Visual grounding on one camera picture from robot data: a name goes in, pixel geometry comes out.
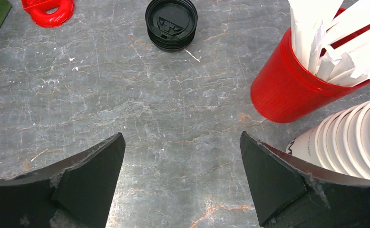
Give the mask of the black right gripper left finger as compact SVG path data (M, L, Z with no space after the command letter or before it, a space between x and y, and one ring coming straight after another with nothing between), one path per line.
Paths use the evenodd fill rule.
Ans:
M117 133L52 165L0 179L0 228L105 227L125 148Z

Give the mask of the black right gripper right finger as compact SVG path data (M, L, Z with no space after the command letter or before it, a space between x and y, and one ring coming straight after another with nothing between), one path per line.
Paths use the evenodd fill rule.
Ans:
M313 165L240 137L251 196L264 228L370 228L370 180Z

